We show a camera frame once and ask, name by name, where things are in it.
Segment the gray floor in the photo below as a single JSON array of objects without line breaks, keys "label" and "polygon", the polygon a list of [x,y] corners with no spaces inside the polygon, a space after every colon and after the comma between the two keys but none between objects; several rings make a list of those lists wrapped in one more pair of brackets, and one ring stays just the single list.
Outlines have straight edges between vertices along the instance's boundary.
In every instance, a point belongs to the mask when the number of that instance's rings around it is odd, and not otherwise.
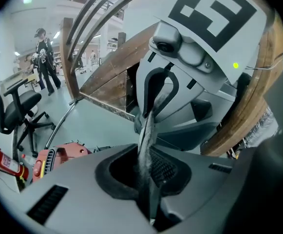
[{"label": "gray floor", "polygon": [[[78,77],[79,84],[87,78]],[[43,117],[39,122],[52,121],[58,124],[62,116],[69,109],[71,101],[68,89],[62,86],[61,89],[48,96],[47,89],[40,92],[42,99],[38,103],[38,113],[46,111],[49,119]],[[19,136],[24,126],[19,129]],[[39,128],[34,132],[35,150],[37,152],[44,149],[46,142],[51,135],[50,127]],[[78,102],[75,108],[70,112],[62,126],[59,128],[50,146],[56,146],[71,141],[79,141],[85,144],[85,147],[117,146],[128,143],[137,143],[139,135],[133,130],[133,123],[120,116],[117,116],[103,108],[100,108],[89,101],[83,99]],[[23,141],[24,154],[30,155],[30,145],[28,138]]]}]

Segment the red fire extinguisher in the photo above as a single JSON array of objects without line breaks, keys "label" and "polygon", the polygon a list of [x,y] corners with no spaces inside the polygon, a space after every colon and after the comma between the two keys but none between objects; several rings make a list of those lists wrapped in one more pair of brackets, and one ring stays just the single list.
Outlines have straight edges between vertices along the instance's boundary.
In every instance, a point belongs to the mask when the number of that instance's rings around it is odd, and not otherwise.
[{"label": "red fire extinguisher", "polygon": [[12,176],[19,177],[20,179],[27,180],[29,170],[24,165],[20,165],[15,160],[8,157],[0,150],[0,171],[8,173]]}]

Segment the chair base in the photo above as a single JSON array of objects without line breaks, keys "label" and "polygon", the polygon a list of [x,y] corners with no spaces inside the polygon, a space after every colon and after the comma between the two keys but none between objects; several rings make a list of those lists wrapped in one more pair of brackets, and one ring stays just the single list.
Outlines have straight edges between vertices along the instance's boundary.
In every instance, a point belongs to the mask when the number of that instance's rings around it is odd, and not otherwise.
[{"label": "chair base", "polygon": [[39,116],[37,116],[35,119],[33,119],[32,121],[28,121],[28,119],[24,119],[24,124],[25,124],[25,128],[19,138],[19,141],[17,142],[16,148],[19,149],[20,151],[23,150],[23,148],[21,148],[20,144],[23,142],[24,138],[28,135],[29,136],[29,141],[30,141],[30,148],[31,148],[31,152],[32,152],[32,156],[33,157],[37,157],[38,153],[36,151],[34,151],[34,144],[33,144],[33,132],[36,128],[40,128],[40,127],[47,127],[47,126],[52,126],[54,128],[54,123],[53,122],[47,122],[47,123],[38,123],[38,121],[45,116],[46,118],[49,118],[48,114],[46,114],[46,112],[41,113]]}]

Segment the office chair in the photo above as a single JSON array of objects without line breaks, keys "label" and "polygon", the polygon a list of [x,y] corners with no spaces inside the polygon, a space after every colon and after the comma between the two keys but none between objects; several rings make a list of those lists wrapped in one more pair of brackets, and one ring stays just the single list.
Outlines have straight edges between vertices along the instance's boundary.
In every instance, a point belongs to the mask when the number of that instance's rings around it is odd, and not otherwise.
[{"label": "office chair", "polygon": [[23,147],[20,145],[24,138],[29,135],[30,140],[30,147],[33,157],[37,157],[38,153],[34,151],[33,145],[33,132],[36,128],[52,126],[52,129],[55,129],[55,125],[52,122],[47,123],[38,123],[38,121],[45,116],[49,118],[48,114],[45,112],[41,113],[39,116],[34,118],[33,120],[28,120],[25,118],[26,115],[33,117],[34,113],[31,109],[41,100],[42,95],[36,93],[33,90],[27,91],[19,96],[18,88],[25,84],[28,79],[22,80],[11,88],[9,88],[5,93],[4,96],[12,95],[13,102],[11,102],[4,112],[4,104],[3,100],[0,96],[0,132],[3,134],[10,134],[17,125],[25,124],[25,128],[20,136],[19,141],[17,142],[17,148],[20,151],[23,151]]}]

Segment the fire extinguisher label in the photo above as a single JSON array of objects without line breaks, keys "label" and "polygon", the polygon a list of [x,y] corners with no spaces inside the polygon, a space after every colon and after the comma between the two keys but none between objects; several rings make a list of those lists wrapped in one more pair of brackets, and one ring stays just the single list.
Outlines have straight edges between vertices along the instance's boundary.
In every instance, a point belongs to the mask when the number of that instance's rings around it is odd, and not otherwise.
[{"label": "fire extinguisher label", "polygon": [[5,154],[3,154],[1,164],[15,173],[18,173],[20,171],[19,164]]}]

